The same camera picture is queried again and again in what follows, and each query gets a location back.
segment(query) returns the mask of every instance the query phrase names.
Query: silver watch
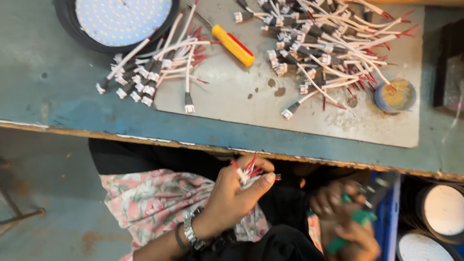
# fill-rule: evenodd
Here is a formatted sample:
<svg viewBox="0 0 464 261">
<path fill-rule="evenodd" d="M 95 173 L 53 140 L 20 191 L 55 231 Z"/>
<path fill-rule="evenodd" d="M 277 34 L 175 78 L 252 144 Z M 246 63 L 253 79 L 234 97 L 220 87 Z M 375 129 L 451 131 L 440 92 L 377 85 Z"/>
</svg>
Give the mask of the silver watch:
<svg viewBox="0 0 464 261">
<path fill-rule="evenodd" d="M 202 247 L 208 245 L 207 242 L 199 239 L 195 232 L 192 229 L 192 219 L 195 217 L 195 214 L 199 214 L 200 211 L 197 209 L 194 212 L 188 212 L 184 217 L 184 233 L 187 240 L 195 248 L 195 250 L 200 250 Z"/>
</svg>

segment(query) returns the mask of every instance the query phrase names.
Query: blue crate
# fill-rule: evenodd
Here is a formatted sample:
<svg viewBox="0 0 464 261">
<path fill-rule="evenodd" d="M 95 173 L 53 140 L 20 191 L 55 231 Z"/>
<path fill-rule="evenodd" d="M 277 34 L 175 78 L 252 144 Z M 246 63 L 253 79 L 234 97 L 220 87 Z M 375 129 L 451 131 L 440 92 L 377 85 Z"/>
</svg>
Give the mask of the blue crate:
<svg viewBox="0 0 464 261">
<path fill-rule="evenodd" d="M 372 171 L 371 179 L 375 179 L 379 172 Z M 394 261 L 396 257 L 396 238 L 398 234 L 398 215 L 400 213 L 401 179 L 379 203 L 376 211 L 377 221 L 372 223 L 375 239 L 382 252 L 377 261 Z"/>
</svg>

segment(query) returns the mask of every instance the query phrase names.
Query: bracelet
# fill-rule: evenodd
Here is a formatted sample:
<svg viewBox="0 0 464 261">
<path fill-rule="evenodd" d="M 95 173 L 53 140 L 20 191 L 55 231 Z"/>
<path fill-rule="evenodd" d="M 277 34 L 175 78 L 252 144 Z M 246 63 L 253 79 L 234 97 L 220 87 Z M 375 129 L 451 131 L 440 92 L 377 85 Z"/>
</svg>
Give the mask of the bracelet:
<svg viewBox="0 0 464 261">
<path fill-rule="evenodd" d="M 177 241 L 177 244 L 179 245 L 179 247 L 180 247 L 181 249 L 184 249 L 184 250 L 185 250 L 185 249 L 188 249 L 189 246 L 185 245 L 184 242 L 182 242 L 182 239 L 180 239 L 179 228 L 180 228 L 180 226 L 181 226 L 182 224 L 183 224 L 183 222 L 182 222 L 182 223 L 179 223 L 179 224 L 177 224 L 177 226 L 175 226 L 174 233 L 175 233 L 175 240 Z"/>
</svg>

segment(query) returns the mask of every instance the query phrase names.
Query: blue workbench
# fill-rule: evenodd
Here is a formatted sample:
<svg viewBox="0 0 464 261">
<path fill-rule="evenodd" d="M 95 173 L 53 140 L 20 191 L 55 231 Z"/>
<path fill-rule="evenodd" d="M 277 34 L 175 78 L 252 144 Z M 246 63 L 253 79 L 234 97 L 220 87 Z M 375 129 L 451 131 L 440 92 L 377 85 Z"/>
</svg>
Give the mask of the blue workbench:
<svg viewBox="0 0 464 261">
<path fill-rule="evenodd" d="M 419 146 L 404 149 L 154 111 L 95 83 L 112 56 L 86 50 L 62 29 L 50 0 L 6 1 L 0 16 L 0 126 L 461 179 L 464 124 L 434 111 L 431 93 L 438 32 L 462 18 L 455 9 L 426 9 Z"/>
</svg>

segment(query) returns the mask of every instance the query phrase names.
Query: pink floral clothing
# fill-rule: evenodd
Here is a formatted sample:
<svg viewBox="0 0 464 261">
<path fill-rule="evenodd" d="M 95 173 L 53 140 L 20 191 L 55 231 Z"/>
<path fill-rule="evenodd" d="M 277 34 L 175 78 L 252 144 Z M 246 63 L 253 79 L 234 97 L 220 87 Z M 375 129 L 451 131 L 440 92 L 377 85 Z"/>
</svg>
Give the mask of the pink floral clothing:
<svg viewBox="0 0 464 261">
<path fill-rule="evenodd" d="M 121 228 L 132 234 L 132 253 L 149 241 L 171 231 L 184 215 L 205 206 L 214 182 L 196 174 L 162 169 L 143 173 L 100 176 L 108 192 L 105 204 Z M 239 241 L 258 241 L 269 230 L 256 204 L 239 224 Z M 132 261 L 132 253 L 120 261 Z"/>
</svg>

